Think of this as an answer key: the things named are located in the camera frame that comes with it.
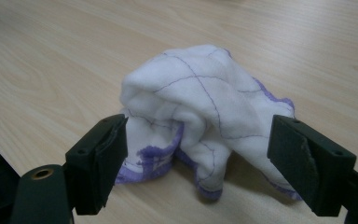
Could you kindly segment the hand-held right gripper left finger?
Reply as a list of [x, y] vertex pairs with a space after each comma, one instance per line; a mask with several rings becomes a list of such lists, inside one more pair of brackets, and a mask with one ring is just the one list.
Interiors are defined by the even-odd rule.
[[97, 215], [106, 206], [128, 156], [127, 121], [123, 114], [100, 120], [65, 154], [69, 202], [78, 215]]

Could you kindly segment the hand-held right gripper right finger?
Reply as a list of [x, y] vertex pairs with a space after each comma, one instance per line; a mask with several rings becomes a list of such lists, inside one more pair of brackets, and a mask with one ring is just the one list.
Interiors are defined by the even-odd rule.
[[297, 119], [273, 117], [268, 158], [319, 217], [339, 214], [356, 156]]

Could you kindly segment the white cloth with purple edging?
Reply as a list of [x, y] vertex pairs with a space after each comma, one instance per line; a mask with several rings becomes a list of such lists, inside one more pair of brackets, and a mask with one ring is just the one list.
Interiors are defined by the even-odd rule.
[[199, 193], [217, 200], [228, 158], [237, 152], [276, 190], [298, 199], [267, 157], [273, 117], [291, 118], [295, 106], [270, 93], [226, 49], [166, 50], [124, 78], [120, 102], [129, 119], [129, 156], [119, 184], [165, 175], [179, 159], [194, 170]]

